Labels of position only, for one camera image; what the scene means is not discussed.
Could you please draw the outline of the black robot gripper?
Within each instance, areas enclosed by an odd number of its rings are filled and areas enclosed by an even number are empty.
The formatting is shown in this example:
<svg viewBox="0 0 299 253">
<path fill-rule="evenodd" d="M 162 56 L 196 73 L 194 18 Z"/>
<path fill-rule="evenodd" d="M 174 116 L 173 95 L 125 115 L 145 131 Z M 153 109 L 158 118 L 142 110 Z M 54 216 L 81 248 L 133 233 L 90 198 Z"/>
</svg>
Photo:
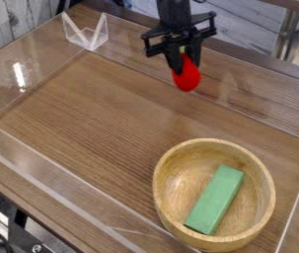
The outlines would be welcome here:
<svg viewBox="0 0 299 253">
<path fill-rule="evenodd" d="M 182 73 L 181 47 L 196 66 L 201 65 L 202 42 L 217 34 L 217 13 L 192 13 L 190 0 L 156 0 L 158 24 L 142 34 L 148 57 L 165 54 L 170 69 Z"/>
</svg>

